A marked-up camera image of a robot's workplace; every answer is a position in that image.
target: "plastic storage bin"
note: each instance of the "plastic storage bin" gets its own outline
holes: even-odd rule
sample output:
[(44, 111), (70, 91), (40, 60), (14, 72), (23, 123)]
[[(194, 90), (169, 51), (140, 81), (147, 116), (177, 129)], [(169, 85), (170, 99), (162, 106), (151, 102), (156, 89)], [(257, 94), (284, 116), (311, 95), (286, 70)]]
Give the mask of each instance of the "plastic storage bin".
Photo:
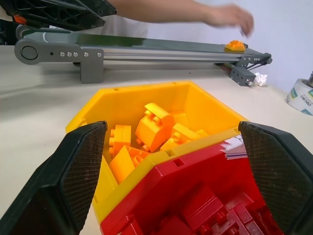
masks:
[(105, 161), (102, 161), (93, 199), (99, 224), (155, 165), (236, 136), (239, 133), (239, 122), (246, 120), (194, 83), (172, 82), (101, 89), (68, 124), (66, 131), (99, 120), (107, 121), (108, 130), (114, 129), (117, 124), (130, 125), (132, 147), (139, 147), (135, 143), (134, 132), (144, 116), (144, 106), (148, 103), (155, 103), (168, 112), (184, 111), (188, 116), (190, 129), (192, 131), (202, 129), (209, 136), (150, 154), (119, 185), (108, 166), (111, 156), (109, 137), (106, 137), (103, 151)]

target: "yellow lego brick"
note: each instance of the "yellow lego brick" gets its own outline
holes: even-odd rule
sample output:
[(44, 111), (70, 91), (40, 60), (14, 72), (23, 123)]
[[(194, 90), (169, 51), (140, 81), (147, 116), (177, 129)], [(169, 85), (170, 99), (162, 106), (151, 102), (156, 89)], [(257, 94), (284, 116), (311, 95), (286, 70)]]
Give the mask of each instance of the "yellow lego brick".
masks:
[(109, 153), (115, 157), (123, 146), (131, 145), (131, 126), (116, 125), (111, 130)]
[(135, 169), (126, 146), (122, 147), (116, 157), (111, 161), (110, 169), (118, 184), (125, 180), (126, 177)]
[(176, 110), (176, 111), (170, 112), (170, 114), (173, 115), (175, 124), (179, 123), (187, 128), (190, 128), (189, 120), (188, 120), (188, 116), (186, 112), (182, 110)]
[(161, 147), (161, 150), (171, 149), (175, 146), (200, 139), (201, 136), (180, 123), (175, 124), (171, 138)]
[(145, 151), (154, 152), (171, 137), (174, 117), (154, 103), (145, 105), (143, 117), (136, 129), (137, 143)]
[(233, 40), (230, 43), (228, 43), (225, 48), (234, 50), (234, 51), (245, 51), (245, 45), (243, 42), (240, 42), (238, 40)]

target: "conveyor belt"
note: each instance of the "conveyor belt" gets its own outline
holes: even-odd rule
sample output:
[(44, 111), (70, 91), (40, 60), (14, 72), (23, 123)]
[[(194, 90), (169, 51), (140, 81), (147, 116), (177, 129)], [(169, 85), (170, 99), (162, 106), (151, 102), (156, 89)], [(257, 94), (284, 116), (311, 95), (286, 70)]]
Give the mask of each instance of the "conveyor belt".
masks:
[(83, 83), (103, 81), (103, 60), (139, 62), (209, 62), (228, 64), (229, 77), (242, 86), (250, 86), (255, 75), (248, 65), (265, 65), (271, 55), (247, 48), (231, 51), (225, 45), (179, 42), (157, 39), (71, 33), (65, 30), (17, 29), (23, 37), (15, 47), (16, 57), (23, 63), (80, 63)]

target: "screw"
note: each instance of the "screw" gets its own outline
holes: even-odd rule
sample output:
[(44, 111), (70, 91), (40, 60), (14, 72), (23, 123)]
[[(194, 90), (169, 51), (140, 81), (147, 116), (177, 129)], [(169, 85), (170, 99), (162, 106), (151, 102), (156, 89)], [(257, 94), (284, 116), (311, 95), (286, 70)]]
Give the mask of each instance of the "screw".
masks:
[(246, 84), (251, 87), (253, 82), (251, 80), (247, 79)]

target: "crumpled paper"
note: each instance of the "crumpled paper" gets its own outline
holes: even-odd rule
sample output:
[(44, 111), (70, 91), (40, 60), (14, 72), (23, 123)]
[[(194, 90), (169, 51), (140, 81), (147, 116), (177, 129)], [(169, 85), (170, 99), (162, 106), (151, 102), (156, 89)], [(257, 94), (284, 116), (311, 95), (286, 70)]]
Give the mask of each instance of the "crumpled paper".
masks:
[(226, 143), (222, 143), (221, 149), (225, 153), (227, 160), (247, 158), (246, 148), (244, 145), (243, 137), (241, 135), (235, 136), (228, 140), (225, 140)]
[(266, 84), (266, 80), (268, 79), (267, 75), (260, 74), (259, 72), (255, 73), (256, 77), (254, 79), (254, 84), (258, 86), (264, 86)]

